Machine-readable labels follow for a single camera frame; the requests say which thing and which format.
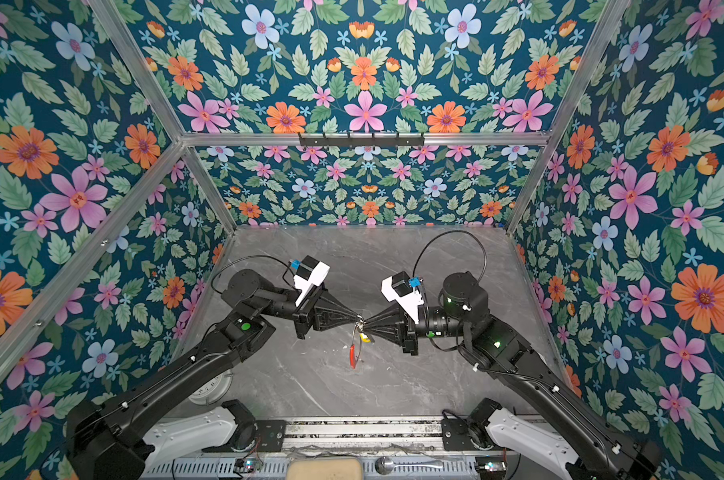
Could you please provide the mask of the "metal spoon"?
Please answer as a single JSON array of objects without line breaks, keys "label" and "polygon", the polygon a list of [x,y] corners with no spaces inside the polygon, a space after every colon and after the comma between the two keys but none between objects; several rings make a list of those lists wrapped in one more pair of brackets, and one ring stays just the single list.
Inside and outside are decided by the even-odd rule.
[{"label": "metal spoon", "polygon": [[395,472],[420,473],[425,470],[443,470],[444,463],[440,460],[404,462],[393,457],[382,456],[376,459],[374,469],[379,475],[386,476]]}]

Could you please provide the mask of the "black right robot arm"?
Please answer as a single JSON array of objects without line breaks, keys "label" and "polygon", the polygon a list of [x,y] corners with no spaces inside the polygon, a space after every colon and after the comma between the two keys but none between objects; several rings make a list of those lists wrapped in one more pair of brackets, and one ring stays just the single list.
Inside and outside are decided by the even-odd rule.
[{"label": "black right robot arm", "polygon": [[436,305],[426,304],[418,280],[404,272],[384,279],[381,291],[391,305],[360,323],[363,334],[410,354],[422,338],[453,337],[475,371],[518,394],[547,423],[539,427],[490,401],[470,421],[478,435],[557,479],[654,478],[660,447],[619,431],[580,398],[528,340],[491,313],[488,293],[471,273],[447,276]]}]

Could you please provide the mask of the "aluminium frame corner post right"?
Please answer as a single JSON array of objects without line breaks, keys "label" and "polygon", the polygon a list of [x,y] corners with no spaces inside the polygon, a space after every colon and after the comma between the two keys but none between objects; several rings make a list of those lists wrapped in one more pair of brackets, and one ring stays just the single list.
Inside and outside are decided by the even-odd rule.
[{"label": "aluminium frame corner post right", "polygon": [[547,142],[537,156],[526,183],[517,197],[514,213],[506,227],[507,235],[510,238],[514,237],[518,225],[532,203],[536,188],[544,177],[547,162],[556,153],[557,147],[563,140],[567,126],[573,119],[580,100],[592,81],[613,36],[619,30],[622,18],[630,5],[629,0],[605,2],[603,11],[583,52],[579,69],[574,74],[553,118]]}]

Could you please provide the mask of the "bunch of keys yellow tag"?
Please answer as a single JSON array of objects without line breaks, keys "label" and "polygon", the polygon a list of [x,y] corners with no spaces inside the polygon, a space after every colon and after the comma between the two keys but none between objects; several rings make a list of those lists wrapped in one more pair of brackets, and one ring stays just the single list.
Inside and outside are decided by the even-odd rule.
[{"label": "bunch of keys yellow tag", "polygon": [[365,332],[362,322],[358,322],[355,325],[355,338],[362,343],[372,344],[375,342],[374,337]]}]

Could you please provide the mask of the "beige pad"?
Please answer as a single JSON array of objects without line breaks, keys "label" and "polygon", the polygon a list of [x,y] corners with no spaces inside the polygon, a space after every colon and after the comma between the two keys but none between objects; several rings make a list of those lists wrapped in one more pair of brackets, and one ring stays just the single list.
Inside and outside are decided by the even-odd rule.
[{"label": "beige pad", "polygon": [[292,462],[286,480],[363,480],[362,463],[354,458],[304,459]]}]

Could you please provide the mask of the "aluminium frame bar left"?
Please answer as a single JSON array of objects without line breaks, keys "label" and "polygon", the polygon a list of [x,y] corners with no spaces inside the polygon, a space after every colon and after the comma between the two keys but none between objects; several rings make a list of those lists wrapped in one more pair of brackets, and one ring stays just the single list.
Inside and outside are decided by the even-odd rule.
[{"label": "aluminium frame bar left", "polygon": [[147,202],[156,186],[169,175],[183,155],[182,142],[173,142],[158,161],[131,188],[106,219],[86,239],[20,318],[0,337],[0,385],[10,374],[22,354],[33,347],[40,332],[69,299],[71,292],[87,277],[107,244],[115,240],[122,228]]}]

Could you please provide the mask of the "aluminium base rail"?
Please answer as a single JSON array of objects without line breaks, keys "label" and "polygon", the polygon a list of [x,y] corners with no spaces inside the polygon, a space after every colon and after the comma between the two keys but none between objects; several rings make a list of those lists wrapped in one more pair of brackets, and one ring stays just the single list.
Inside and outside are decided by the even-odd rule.
[{"label": "aluminium base rail", "polygon": [[156,448],[150,460],[172,459],[206,452],[239,455],[288,455],[298,451],[368,454],[399,451],[443,455],[447,452],[512,450],[529,458],[572,461],[586,457],[586,448],[601,453],[605,444],[574,440],[553,426],[506,408],[476,422],[470,434],[466,421],[453,416],[297,417],[260,420],[238,432],[230,412],[215,409],[185,419],[168,419],[153,427],[144,441]]}]

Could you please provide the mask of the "aluminium frame horizontal bar back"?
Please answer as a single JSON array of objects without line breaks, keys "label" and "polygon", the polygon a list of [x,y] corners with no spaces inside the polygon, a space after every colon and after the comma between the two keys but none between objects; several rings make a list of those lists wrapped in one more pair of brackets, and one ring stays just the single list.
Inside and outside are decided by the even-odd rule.
[{"label": "aluminium frame horizontal bar back", "polygon": [[532,133],[336,133],[336,134],[257,134],[224,132],[188,133],[182,141],[190,147],[208,146],[301,146],[301,147],[339,147],[354,148],[357,146],[420,147],[426,145],[480,145],[505,146],[527,145],[545,146],[551,135],[548,132]]}]

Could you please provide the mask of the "white analog clock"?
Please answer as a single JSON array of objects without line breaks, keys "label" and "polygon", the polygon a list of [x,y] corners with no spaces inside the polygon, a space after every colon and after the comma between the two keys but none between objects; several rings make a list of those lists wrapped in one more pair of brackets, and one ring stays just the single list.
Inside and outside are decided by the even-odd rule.
[{"label": "white analog clock", "polygon": [[188,397],[188,400],[199,406],[215,404],[225,397],[232,383],[233,371],[227,370],[203,384]]}]

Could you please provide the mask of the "aluminium frame corner post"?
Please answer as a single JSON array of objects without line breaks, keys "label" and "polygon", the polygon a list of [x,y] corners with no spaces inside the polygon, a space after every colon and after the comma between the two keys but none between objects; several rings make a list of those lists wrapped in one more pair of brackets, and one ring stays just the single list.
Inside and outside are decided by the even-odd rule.
[{"label": "aluminium frame corner post", "polygon": [[116,4],[113,1],[91,1],[90,6],[133,76],[137,87],[164,128],[169,141],[166,152],[171,156],[170,162],[174,163],[178,158],[184,160],[223,229],[228,235],[232,235],[236,230],[236,223],[225,206],[219,189],[208,169],[203,165],[196,148],[187,142],[186,137],[189,133],[185,130],[170,100],[150,70],[142,50],[119,13]]},{"label": "aluminium frame corner post", "polygon": [[583,52],[579,69],[574,74],[553,118],[547,142],[537,156],[526,183],[517,197],[514,213],[506,227],[507,235],[510,238],[514,237],[518,225],[532,203],[536,188],[544,177],[547,162],[556,153],[557,147],[563,140],[567,126],[573,119],[580,100],[592,81],[613,36],[619,30],[622,18],[630,5],[629,0],[605,2],[603,11]]}]

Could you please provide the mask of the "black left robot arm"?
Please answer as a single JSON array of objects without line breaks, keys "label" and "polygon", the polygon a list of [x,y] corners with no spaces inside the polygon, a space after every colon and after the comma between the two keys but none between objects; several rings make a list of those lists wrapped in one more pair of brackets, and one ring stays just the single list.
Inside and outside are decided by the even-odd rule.
[{"label": "black left robot arm", "polygon": [[167,415],[263,348],[276,331],[272,317],[293,323],[299,338],[361,319],[323,284],[279,288],[252,269],[234,274],[221,297],[230,313],[189,352],[125,393],[100,405],[84,400],[69,412],[64,450],[79,478],[138,479],[195,451],[253,450],[257,423],[239,400],[185,419]]}]

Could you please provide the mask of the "black hook rack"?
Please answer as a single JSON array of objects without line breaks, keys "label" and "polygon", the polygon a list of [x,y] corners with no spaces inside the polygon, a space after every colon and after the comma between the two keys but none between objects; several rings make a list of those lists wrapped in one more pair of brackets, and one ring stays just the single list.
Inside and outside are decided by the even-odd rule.
[{"label": "black hook rack", "polygon": [[299,145],[302,147],[421,147],[426,145],[424,135],[380,133],[380,134],[299,134]]}]

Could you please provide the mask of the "aluminium frame corner post left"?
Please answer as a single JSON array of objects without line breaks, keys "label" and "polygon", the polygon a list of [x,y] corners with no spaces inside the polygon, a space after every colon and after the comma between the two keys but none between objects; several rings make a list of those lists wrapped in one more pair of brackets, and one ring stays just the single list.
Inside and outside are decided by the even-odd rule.
[{"label": "aluminium frame corner post left", "polygon": [[170,162],[174,163],[178,158],[184,160],[223,229],[228,235],[232,235],[236,230],[236,223],[225,206],[219,189],[208,169],[203,165],[196,148],[187,142],[186,137],[189,133],[185,130],[170,100],[150,70],[142,50],[119,13],[116,4],[113,1],[91,1],[90,6],[133,76],[137,87],[164,128],[169,141],[166,152],[171,156]]}]

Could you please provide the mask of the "large keyring with red grip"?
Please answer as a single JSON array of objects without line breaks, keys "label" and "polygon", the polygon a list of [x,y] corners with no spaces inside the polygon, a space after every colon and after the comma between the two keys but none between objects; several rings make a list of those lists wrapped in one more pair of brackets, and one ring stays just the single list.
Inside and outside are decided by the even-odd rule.
[{"label": "large keyring with red grip", "polygon": [[361,339],[360,327],[355,325],[352,330],[351,342],[349,346],[349,364],[352,369],[357,368],[361,355],[363,341]]}]

